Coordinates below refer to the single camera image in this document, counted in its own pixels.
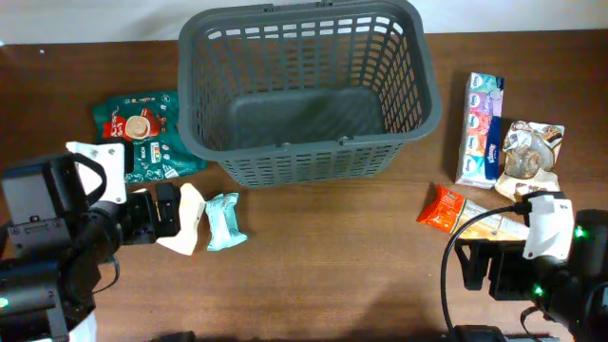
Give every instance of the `food package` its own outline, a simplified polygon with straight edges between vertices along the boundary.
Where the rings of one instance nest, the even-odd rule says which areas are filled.
[[[122,137],[133,142],[134,170],[124,176],[125,182],[164,181],[206,167],[180,140],[179,110],[176,91],[114,97],[93,108],[98,140]]]
[[[236,246],[247,240],[247,236],[238,230],[237,205],[238,194],[219,194],[207,202],[205,212],[209,218],[211,241],[207,251],[216,252],[224,248]]]
[[[437,197],[420,213],[416,221],[454,234],[467,221],[485,212],[487,209],[440,184],[437,185]],[[497,214],[475,222],[460,238],[517,241],[526,240],[528,233],[529,229],[525,225]]]
[[[560,191],[553,172],[564,128],[544,123],[515,122],[504,138],[504,172],[496,190],[511,200],[535,191]]]

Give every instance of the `coffee cup graphic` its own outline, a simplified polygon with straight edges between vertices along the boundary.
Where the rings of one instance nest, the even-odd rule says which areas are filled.
[[[145,117],[132,116],[126,121],[124,133],[132,139],[143,140],[150,135],[150,121]]]

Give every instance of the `red label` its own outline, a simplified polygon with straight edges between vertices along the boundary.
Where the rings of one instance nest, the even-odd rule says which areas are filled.
[[[124,126],[126,120],[118,115],[112,114],[112,122],[104,123],[104,138],[124,137],[131,140],[129,136],[124,134]]]

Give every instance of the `white snack package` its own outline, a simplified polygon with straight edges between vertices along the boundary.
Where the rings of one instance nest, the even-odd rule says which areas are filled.
[[[191,256],[199,240],[199,222],[205,208],[205,200],[191,184],[181,186],[180,232],[174,237],[160,237],[156,241],[173,251]]]

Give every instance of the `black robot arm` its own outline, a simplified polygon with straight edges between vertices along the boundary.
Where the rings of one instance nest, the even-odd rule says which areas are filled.
[[[75,162],[102,179],[89,195]],[[156,202],[149,192],[128,194],[121,204],[97,201],[106,187],[105,171],[82,155],[31,161],[7,171],[2,184],[17,255],[0,262],[3,341],[67,341],[69,331],[95,309],[99,264],[123,245],[154,243],[180,230],[176,187],[158,183]]]

